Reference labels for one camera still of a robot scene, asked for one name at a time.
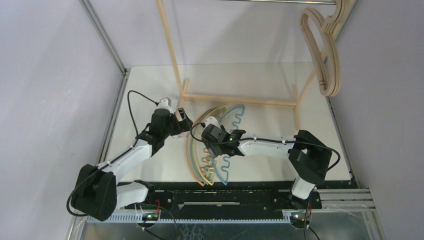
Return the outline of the blue wire hanger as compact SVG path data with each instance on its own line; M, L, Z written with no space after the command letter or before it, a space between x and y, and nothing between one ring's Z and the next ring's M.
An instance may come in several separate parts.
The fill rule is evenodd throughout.
M230 132L232 130L237 130L241 124L245 109L246 107L244 105L232 106L218 118L218 122L221 125L227 124L230 127ZM214 158L212 160L212 167L218 180L224 186L227 186L230 177L229 169L231 167L231 157L224 155L222 158Z

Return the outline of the yellow wire hanger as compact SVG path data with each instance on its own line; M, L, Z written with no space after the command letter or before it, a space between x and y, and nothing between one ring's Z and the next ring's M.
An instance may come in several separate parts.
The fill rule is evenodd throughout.
M202 122L207 117L220 117L229 105L220 105L212 107L203 112L193 124ZM201 186L213 186L215 183L215 171L209 157L209 152L206 149L199 154L197 142L188 134L185 140L185 159L192 178Z

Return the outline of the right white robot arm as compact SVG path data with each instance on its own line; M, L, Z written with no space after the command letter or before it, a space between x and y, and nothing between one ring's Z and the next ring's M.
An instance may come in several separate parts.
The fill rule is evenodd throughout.
M228 132L223 126L213 124L203 127L198 141L214 158L222 155L265 156L289 160L297 173L289 194L289 203L295 208L308 203L313 189L325 181L331 169L330 161L335 150L307 130L299 130L293 137L265 137L242 129Z

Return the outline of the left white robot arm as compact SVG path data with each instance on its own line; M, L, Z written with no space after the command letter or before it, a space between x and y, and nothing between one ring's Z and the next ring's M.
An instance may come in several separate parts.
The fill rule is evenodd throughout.
M177 113L181 120L167 108L156 108L150 123L135 137L134 144L127 150L111 161L84 165L66 201L68 213L105 221L116 209L133 203L145 209L153 207L157 196L149 190L147 183L140 180L124 185L119 183L132 169L153 157L168 137L191 130L193 121L184 108L178 108Z

